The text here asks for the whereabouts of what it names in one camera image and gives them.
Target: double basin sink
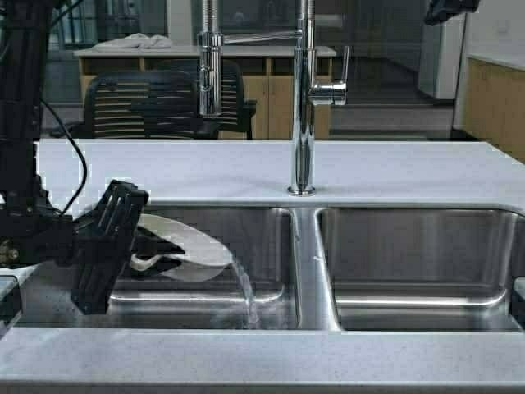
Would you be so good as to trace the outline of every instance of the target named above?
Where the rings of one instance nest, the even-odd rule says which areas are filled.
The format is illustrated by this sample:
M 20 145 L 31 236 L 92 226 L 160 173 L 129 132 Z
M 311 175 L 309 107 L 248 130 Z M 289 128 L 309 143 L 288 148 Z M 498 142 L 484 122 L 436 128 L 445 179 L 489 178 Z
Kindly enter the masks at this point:
M 481 209 L 172 208 L 249 275 L 258 329 L 521 332 L 525 218 Z M 19 326 L 246 329 L 231 268 L 203 283 L 122 274 L 106 315 L 70 301 L 74 270 L 42 264 Z

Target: wooden cabinet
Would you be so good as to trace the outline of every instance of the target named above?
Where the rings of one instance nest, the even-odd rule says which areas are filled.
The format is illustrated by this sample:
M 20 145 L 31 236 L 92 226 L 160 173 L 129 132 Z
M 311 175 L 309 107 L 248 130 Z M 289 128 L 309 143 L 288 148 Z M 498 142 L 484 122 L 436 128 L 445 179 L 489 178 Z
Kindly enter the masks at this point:
M 269 139 L 290 140 L 294 110 L 294 77 L 270 77 Z
M 244 96 L 257 101 L 257 115 L 252 120 L 253 138 L 268 140 L 268 78 L 267 76 L 245 76 Z
M 525 162 L 525 72 L 469 63 L 465 130 Z
M 79 51 L 80 86 L 83 97 L 90 82 L 105 71 L 154 70 L 159 62 L 169 57 L 93 57 Z M 256 140 L 290 140 L 294 97 L 294 59 L 292 57 L 225 57 L 239 64 L 243 74 L 244 96 L 257 101 L 257 113 L 252 120 Z M 332 59 L 320 57 L 319 80 L 332 79 Z M 316 108 L 316 138 L 330 138 L 331 109 Z M 242 139 L 240 133 L 222 131 L 221 139 Z

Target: faucet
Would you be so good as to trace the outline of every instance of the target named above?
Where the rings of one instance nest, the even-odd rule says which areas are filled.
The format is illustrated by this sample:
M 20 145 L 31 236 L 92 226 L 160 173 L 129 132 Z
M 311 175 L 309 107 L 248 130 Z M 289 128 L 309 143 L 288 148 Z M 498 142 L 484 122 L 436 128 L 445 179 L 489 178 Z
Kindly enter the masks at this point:
M 294 112 L 292 139 L 292 173 L 290 194 L 315 194 L 313 165 L 315 145 L 315 111 L 317 105 L 345 105 L 349 66 L 349 47 L 345 49 L 341 80 L 321 84 L 317 79 L 315 49 L 315 0 L 300 0 L 297 29 L 266 34 L 221 33 L 220 1 L 203 1 L 203 30 L 199 34 L 200 77 L 199 104 L 203 117 L 221 115 L 221 54 L 225 44 L 253 43 L 278 39 L 295 39 Z

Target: towel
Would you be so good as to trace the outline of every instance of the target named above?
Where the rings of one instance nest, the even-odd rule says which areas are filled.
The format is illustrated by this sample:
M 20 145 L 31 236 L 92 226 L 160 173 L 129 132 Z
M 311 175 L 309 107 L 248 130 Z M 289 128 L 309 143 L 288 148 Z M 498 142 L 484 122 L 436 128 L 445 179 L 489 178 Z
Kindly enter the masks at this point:
M 99 52 L 128 52 L 133 50 L 169 49 L 173 47 L 173 41 L 163 35 L 148 37 L 146 34 L 132 34 L 124 39 L 114 39 L 106 43 L 100 43 L 93 47 Z

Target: running water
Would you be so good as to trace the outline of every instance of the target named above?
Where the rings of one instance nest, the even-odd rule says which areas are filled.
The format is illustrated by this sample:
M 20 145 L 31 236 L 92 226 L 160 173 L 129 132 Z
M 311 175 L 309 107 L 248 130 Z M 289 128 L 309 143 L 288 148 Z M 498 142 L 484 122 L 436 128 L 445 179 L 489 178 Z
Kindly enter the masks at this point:
M 233 258 L 231 267 L 237 276 L 237 282 L 239 283 L 239 286 L 243 291 L 244 298 L 246 299 L 246 307 L 248 310 L 248 323 L 246 328 L 248 330 L 257 330 L 259 329 L 259 316 L 257 313 L 257 305 L 255 303 L 255 294 L 253 293 L 249 276 L 238 259 Z

